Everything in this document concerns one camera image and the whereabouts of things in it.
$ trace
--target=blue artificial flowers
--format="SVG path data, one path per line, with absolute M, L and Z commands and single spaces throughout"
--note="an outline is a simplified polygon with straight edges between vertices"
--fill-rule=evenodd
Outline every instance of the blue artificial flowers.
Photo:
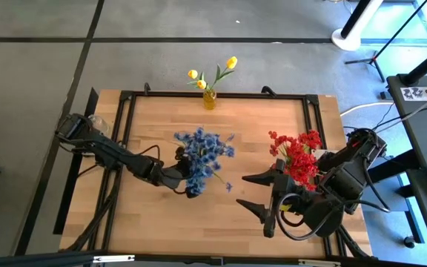
M 222 166 L 217 161 L 218 156 L 235 156 L 234 147 L 227 145 L 234 138 L 231 134 L 225 142 L 220 141 L 220 135 L 214 133 L 206 133 L 204 128 L 200 127 L 193 134 L 175 133 L 174 138 L 182 142 L 184 145 L 184 153 L 191 159 L 190 179 L 186 181 L 186 193 L 191 196 L 198 196 L 205 190 L 205 179 L 215 175 L 215 171 L 219 171 Z M 232 184 L 224 182 L 228 192 L 232 189 Z

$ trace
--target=tripod stand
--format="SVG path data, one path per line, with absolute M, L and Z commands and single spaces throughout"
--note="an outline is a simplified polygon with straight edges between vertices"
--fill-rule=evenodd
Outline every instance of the tripod stand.
M 352 60 L 345 62 L 346 65 L 348 64 L 355 64 L 355 63 L 367 63 L 367 64 L 374 64 L 375 68 L 377 69 L 378 75 L 380 75 L 380 78 L 382 79 L 382 82 L 385 82 L 385 77 L 383 76 L 382 70 L 380 69 L 380 66 L 378 65 L 377 58 L 380 56 L 380 54 L 394 41 L 394 39 L 398 36 L 398 34 L 401 33 L 401 31 L 406 27 L 406 25 L 420 12 L 420 10 L 423 8 L 423 6 L 426 4 L 427 0 L 425 0 L 414 12 L 411 14 L 411 16 L 406 20 L 405 24 L 401 26 L 400 29 L 391 37 L 391 39 L 380 49 L 380 51 L 375 51 L 374 55 L 370 59 L 360 59 L 360 60 Z

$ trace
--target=floor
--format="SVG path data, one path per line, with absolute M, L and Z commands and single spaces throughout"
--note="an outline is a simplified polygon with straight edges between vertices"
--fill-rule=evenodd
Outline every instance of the floor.
M 342 3 L 111 0 L 105 2 L 96 30 L 90 32 L 98 2 L 0 0 L 0 165 L 4 167 L 0 174 L 0 256 L 13 253 L 70 89 L 76 90 L 71 112 L 83 111 L 91 88 L 141 90 L 149 82 L 153 90 L 195 90 L 185 86 L 188 70 L 214 73 L 216 62 L 222 64 L 236 56 L 236 73 L 222 82 L 220 91 L 258 92 L 268 85 L 277 93 L 332 94 L 345 111 L 376 102 L 385 84 L 372 66 L 343 62 L 372 56 L 414 10 L 410 4 L 383 4 L 364 30 L 364 45 L 358 51 L 345 52 L 328 40 L 350 16 Z M 90 43 L 83 39 L 87 33 L 95 38 L 225 39 Z M 228 39 L 234 37 L 315 43 L 234 43 Z M 419 18 L 398 37 L 401 41 L 379 58 L 385 76 L 408 72 L 427 57 L 427 31 Z M 406 39 L 417 41 L 406 44 Z M 355 111 L 342 118 L 343 124 L 373 127 L 387 109 L 377 106 Z M 397 116 L 395 108 L 388 115 L 393 116 Z M 401 125 L 380 136 L 388 143 L 390 155 L 410 148 Z M 52 234 L 52 228 L 69 164 L 70 155 L 59 151 L 27 253 L 58 248 L 59 236 Z M 372 249 L 380 259 L 427 264 L 427 241 L 414 250 L 395 242 L 411 233 L 403 227 L 404 215 L 367 211 L 365 218 L 370 236 L 374 236 Z M 377 237 L 390 231 L 397 238 Z

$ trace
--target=red artificial flowers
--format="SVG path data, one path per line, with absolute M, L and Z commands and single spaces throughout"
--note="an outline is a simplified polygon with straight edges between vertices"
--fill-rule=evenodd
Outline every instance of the red artificial flowers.
M 281 153 L 285 157 L 285 173 L 304 185 L 308 190 L 316 189 L 314 184 L 309 182 L 310 178 L 317 175 L 316 158 L 309 154 L 311 149 L 321 146 L 322 142 L 319 133 L 311 131 L 310 133 L 301 133 L 298 138 L 289 136 L 278 136 L 277 132 L 269 131 L 270 138 L 274 140 L 271 145 L 270 154 L 277 156 Z

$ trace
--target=desk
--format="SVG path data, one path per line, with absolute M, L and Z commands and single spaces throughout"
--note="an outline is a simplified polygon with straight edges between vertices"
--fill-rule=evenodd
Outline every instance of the desk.
M 119 95 L 119 90 L 102 90 L 100 94 L 95 114 L 109 125 L 113 125 Z M 328 149 L 341 149 L 345 146 L 345 136 L 337 100 L 333 96 L 319 96 L 319 101 Z M 315 122 L 311 106 L 310 114 Z M 263 237 L 259 220 L 235 201 L 269 203 L 270 188 L 243 182 L 241 177 L 263 172 L 274 162 L 268 153 L 271 144 L 268 131 L 297 136 L 305 132 L 304 118 L 297 100 L 221 98 L 215 110 L 207 111 L 199 98 L 136 97 L 128 142 L 130 151 L 136 153 L 157 144 L 161 160 L 170 165 L 175 163 L 176 145 L 171 141 L 176 131 L 194 131 L 204 125 L 206 131 L 221 134 L 223 138 L 235 133 L 236 156 L 222 159 L 223 169 L 219 172 L 234 187 L 228 193 L 219 180 L 212 178 L 202 195 L 189 200 L 123 171 L 108 250 L 155 255 L 325 258 L 319 237 L 294 242 L 279 228 L 274 238 Z M 93 159 L 84 159 L 80 170 L 93 164 Z M 102 172 L 96 168 L 77 180 L 60 248 L 71 245 L 92 219 Z M 353 216 L 346 214 L 343 224 L 362 250 L 371 254 L 361 208 Z M 103 225 L 97 248 L 101 245 L 102 229 Z M 303 225 L 292 232 L 300 235 L 309 231 Z M 334 255 L 338 255 L 336 244 L 331 237 Z
M 400 88 L 407 88 L 408 86 L 403 85 L 398 77 L 390 76 L 387 78 L 387 82 L 389 85 L 388 91 L 393 97 L 398 113 L 401 116 L 415 111 L 425 103 L 405 101 Z M 416 86 L 427 87 L 427 76 L 423 77 Z M 400 154 L 392 159 L 392 161 L 385 162 L 370 169 L 368 172 L 370 173 L 372 181 L 379 182 L 382 179 L 406 171 L 411 186 L 407 187 L 408 190 L 402 190 L 407 192 L 403 196 L 416 197 L 427 227 L 427 111 L 417 113 L 410 119 L 404 121 L 403 124 L 413 149 Z M 422 171 L 410 170 L 420 168 Z M 416 223 L 410 220 L 410 218 L 408 218 L 408 221 L 413 230 Z M 419 234 L 419 229 L 414 231 L 415 239 L 416 233 Z

